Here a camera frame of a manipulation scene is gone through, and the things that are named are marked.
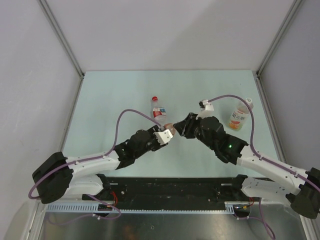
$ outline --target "white wall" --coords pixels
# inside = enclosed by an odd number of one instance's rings
[[[293,0],[48,0],[84,71],[257,70]]]
[[[319,9],[305,1],[262,74],[287,161],[307,170],[320,169]]]
[[[23,231],[32,173],[58,150],[79,80],[37,1],[2,0],[0,239]]]

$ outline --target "plastic bottle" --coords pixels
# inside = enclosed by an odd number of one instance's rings
[[[176,131],[177,131],[177,130],[175,129],[173,123],[167,123],[167,124],[165,124],[165,125],[164,125],[164,128],[165,128],[165,129],[169,129],[173,136],[176,134]]]
[[[154,117],[154,120],[156,120],[162,126],[167,121],[166,110],[164,107],[161,106],[161,104],[159,103],[158,98],[156,96],[154,96],[152,98],[152,115]]]
[[[254,104],[251,98],[248,97],[245,99],[245,101],[251,109],[254,108]],[[230,116],[229,127],[233,130],[239,131],[248,119],[249,114],[250,111],[248,107],[242,101],[239,100],[239,103],[237,104],[236,108]]]

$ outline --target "red wire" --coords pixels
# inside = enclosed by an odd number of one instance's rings
[[[250,199],[250,205],[249,205],[249,207],[250,206],[252,206],[254,203],[255,203],[255,200],[252,198],[252,197],[249,197],[249,199]]]
[[[114,203],[114,206],[116,206],[118,204],[118,198],[117,198],[117,195],[114,191],[111,192],[111,194],[113,195],[113,199],[115,199],[115,203]]]

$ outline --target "metal frame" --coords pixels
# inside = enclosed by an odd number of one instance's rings
[[[74,69],[76,70],[76,72],[78,73],[79,77],[83,77],[84,73],[80,68],[80,65],[73,53],[73,51],[71,50],[71,47],[65,37],[65,35],[63,34],[52,10],[50,9],[48,3],[46,0],[37,0],[37,2],[39,3],[46,19],[48,20],[48,22],[50,23],[56,37],[58,38],[59,42],[61,43],[65,53],[67,54],[67,56],[69,57]]]
[[[234,204],[225,203],[225,210],[198,210],[198,211],[175,211],[175,210],[131,210],[122,209],[122,214],[235,214]],[[53,202],[48,204],[47,213],[99,213],[108,214],[109,210],[99,210],[99,203],[88,203],[88,202]]]
[[[261,75],[261,73],[264,71],[266,65],[268,64],[268,62],[270,61],[271,57],[274,55],[274,53],[276,52],[280,41],[283,39],[283,37],[285,36],[286,32],[288,31],[291,23],[293,22],[294,18],[296,17],[298,11],[300,10],[301,6],[303,5],[303,3],[305,2],[305,0],[294,0],[294,2],[292,3],[288,13],[286,14],[278,32],[276,33],[268,51],[266,52],[258,70],[257,70],[257,74],[258,76]]]
[[[65,132],[63,134],[63,138],[62,138],[62,141],[61,141],[61,144],[59,147],[59,149],[62,150],[65,145],[66,139],[67,139],[67,135],[69,132],[69,126],[71,124],[73,114],[74,114],[74,111],[75,111],[75,108],[77,105],[78,97],[80,95],[82,82],[83,82],[83,78],[84,78],[84,73],[81,70],[81,67],[80,67],[68,41],[66,40],[52,10],[50,9],[47,1],[46,0],[37,0],[37,1],[40,5],[44,15],[46,16],[48,22],[50,23],[54,33],[56,34],[58,40],[60,41],[64,51],[66,52],[67,56],[69,57],[74,69],[76,70],[77,74],[79,75],[79,77],[81,79],[81,81],[79,82],[76,96],[73,101],[73,106],[70,111],[70,115],[68,117]],[[277,156],[278,156],[279,160],[282,162],[286,162],[286,156],[285,156],[284,150],[282,148],[281,140],[280,140],[279,133],[277,131],[277,127],[276,127],[276,123],[275,123],[275,119],[273,117],[271,107],[268,102],[268,98],[266,96],[266,92],[264,90],[262,81],[260,79],[260,75],[263,72],[263,70],[265,69],[266,65],[270,61],[270,59],[273,56],[273,54],[275,53],[275,51],[277,50],[280,41],[284,37],[285,33],[287,32],[288,28],[290,27],[291,23],[293,22],[294,17],[297,15],[297,12],[299,11],[299,9],[301,8],[301,6],[304,2],[305,2],[305,0],[295,0],[293,2],[290,10],[288,11],[287,15],[285,16],[285,18],[280,26],[275,38],[273,39],[266,55],[264,56],[257,72],[253,73],[256,87],[258,89],[258,93],[259,93],[259,96],[260,96],[260,99],[262,102],[262,107],[263,107],[263,110],[264,110],[264,113],[266,115],[266,119],[267,119],[267,122],[269,125],[269,129],[270,129],[272,140],[273,140],[273,143],[275,146],[275,150],[277,152]],[[43,223],[43,220],[45,217],[46,208],[47,208],[47,206],[42,204],[40,201],[36,202],[36,205],[34,208],[34,214],[30,218],[27,232],[25,233],[25,235],[23,237],[24,240],[38,239],[40,232],[41,232],[42,223]],[[301,222],[302,222],[307,239],[308,240],[320,239],[320,234],[319,234],[319,230],[317,228],[316,222],[314,220],[311,220],[311,219],[308,219],[308,218],[305,218],[302,216],[300,218],[301,218]]]
[[[268,101],[268,98],[266,95],[266,91],[262,85],[260,78],[258,77],[258,74],[253,72],[253,76],[254,76],[256,88],[258,89],[258,93],[259,93],[259,96],[260,96],[260,99],[262,102],[264,114],[266,116],[266,120],[267,120],[269,129],[270,129],[272,141],[273,141],[273,144],[275,147],[275,152],[277,154],[278,159],[281,162],[287,163],[285,152],[284,152],[284,149],[281,144],[279,131],[277,130],[276,121],[275,121],[274,115],[272,113],[272,110],[271,110],[271,107],[270,107],[270,104],[269,104],[269,101]]]
[[[23,240],[38,240],[41,232],[41,227],[45,218],[47,206],[42,204],[39,200],[34,206],[34,213],[29,220],[28,228],[23,236]]]

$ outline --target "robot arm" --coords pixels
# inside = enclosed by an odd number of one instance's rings
[[[262,160],[262,156],[256,156],[247,142],[225,132],[218,119],[211,116],[214,111],[211,103],[203,100],[199,105],[202,111],[199,114],[189,113],[183,121],[175,123],[173,127],[176,131],[182,137],[201,141],[222,162],[252,169],[273,180],[238,175],[232,184],[236,191],[242,191],[248,197],[266,198],[290,205],[298,214],[310,219],[317,217],[320,193],[298,175],[320,187],[318,169],[306,171],[269,157],[269,162]],[[32,174],[37,183],[48,173],[54,172],[37,186],[41,202],[48,204],[62,197],[84,194],[104,198],[104,194],[109,193],[110,184],[106,176],[97,173],[125,168],[143,154],[163,148],[172,137],[170,130],[155,125],[148,130],[137,131],[111,152],[85,157],[65,157],[62,152],[56,152]],[[296,174],[290,174],[271,162],[291,169]]]
[[[203,111],[206,111],[207,105],[211,103],[202,101],[199,104]],[[201,141],[213,150],[222,162],[252,169],[273,180],[266,181],[238,175],[232,184],[234,188],[240,189],[248,197],[266,198],[290,205],[294,211],[304,217],[310,219],[317,217],[320,209],[320,193],[298,175],[312,181],[319,187],[320,171],[318,169],[312,168],[310,171],[306,171],[276,161],[261,153],[259,153],[261,156],[258,157],[247,142],[227,134],[216,117],[206,114],[204,114],[205,117],[198,117],[199,115],[189,113],[183,121],[175,123],[173,126],[182,137]],[[290,174],[272,162],[290,169],[296,174]]]
[[[52,203],[62,197],[105,193],[109,182],[103,174],[109,170],[125,168],[149,151],[157,151],[172,139],[169,129],[157,125],[148,130],[138,130],[130,139],[116,145],[112,152],[102,152],[84,157],[65,157],[62,152],[51,155],[33,174],[38,182],[50,171],[62,167],[43,180],[37,190],[43,204]]]

